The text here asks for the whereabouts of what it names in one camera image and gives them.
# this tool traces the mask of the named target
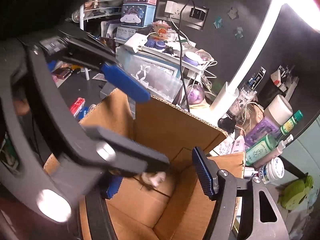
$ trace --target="clear plastic box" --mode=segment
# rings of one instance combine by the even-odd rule
[[[145,62],[128,52],[124,46],[117,48],[116,58],[124,70],[145,86],[151,95],[172,103],[182,86],[182,80],[157,68],[156,60],[154,64]]]

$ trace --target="black cable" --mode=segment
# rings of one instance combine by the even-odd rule
[[[180,43],[180,73],[181,73],[181,78],[182,78],[182,85],[183,85],[183,89],[184,89],[184,93],[186,95],[186,102],[187,102],[187,108],[188,108],[188,112],[190,112],[190,106],[189,106],[189,99],[188,99],[188,94],[187,94],[187,88],[186,88],[186,84],[184,82],[184,78],[183,78],[183,73],[182,73],[182,43],[181,43],[181,39],[180,39],[180,25],[181,25],[181,16],[182,16],[182,11],[185,9],[185,7],[188,5],[188,3],[192,1],[193,3],[193,8],[195,9],[195,2],[193,0],[188,0],[188,2],[183,6],[183,8],[180,11],[180,20],[179,20],[179,27],[178,27],[178,39],[179,39],[179,43]]]
[[[36,153],[38,154],[39,156],[39,159],[41,161],[41,164],[42,166],[44,166],[44,162],[40,156],[40,151],[39,151],[39,146],[38,146],[38,141],[37,141],[37,138],[36,138],[36,130],[35,130],[35,120],[33,118],[33,115],[31,117],[31,122],[32,122],[32,131],[33,131],[33,138],[35,139],[35,145],[36,145]]]

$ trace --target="cardboard box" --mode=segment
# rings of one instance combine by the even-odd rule
[[[168,178],[155,190],[139,177],[123,179],[119,192],[107,200],[108,211],[119,240],[200,240],[215,202],[204,195],[192,166],[191,151],[201,147],[209,153],[227,134],[223,130],[152,97],[136,105],[133,120],[127,96],[114,90],[81,121],[83,126],[100,125],[165,154],[171,163]],[[212,157],[221,169],[242,178],[244,153]],[[84,240],[91,240],[80,202]]]

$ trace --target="purple ball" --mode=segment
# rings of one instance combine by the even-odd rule
[[[192,85],[187,87],[187,94],[189,94],[191,87]],[[190,105],[201,103],[204,99],[204,89],[200,85],[194,85],[188,96],[188,99]]]

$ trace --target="red box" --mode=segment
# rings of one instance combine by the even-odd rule
[[[72,106],[70,106],[70,112],[71,114],[73,114],[74,117],[77,116],[77,114],[79,114],[80,110],[82,109],[82,107],[84,106],[85,103],[85,99],[84,98],[78,98],[73,104]]]

